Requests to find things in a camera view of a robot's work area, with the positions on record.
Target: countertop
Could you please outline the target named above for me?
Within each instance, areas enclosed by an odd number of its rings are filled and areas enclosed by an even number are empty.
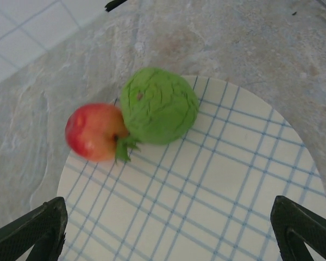
[[[70,114],[113,100],[142,66],[226,79],[264,99],[305,142],[326,190],[322,5],[129,0],[0,84],[0,227],[56,196]]]

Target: white plate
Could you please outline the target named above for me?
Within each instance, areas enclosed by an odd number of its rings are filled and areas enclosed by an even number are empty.
[[[278,112],[233,84],[185,78],[201,100],[185,138],[143,145],[125,165],[70,154],[61,260],[276,261],[277,195],[326,218],[314,161]]]

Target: apple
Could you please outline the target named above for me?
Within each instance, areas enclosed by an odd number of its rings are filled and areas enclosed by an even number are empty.
[[[89,161],[115,158],[117,141],[128,136],[120,109],[107,103],[90,103],[68,119],[65,138],[75,153]]]

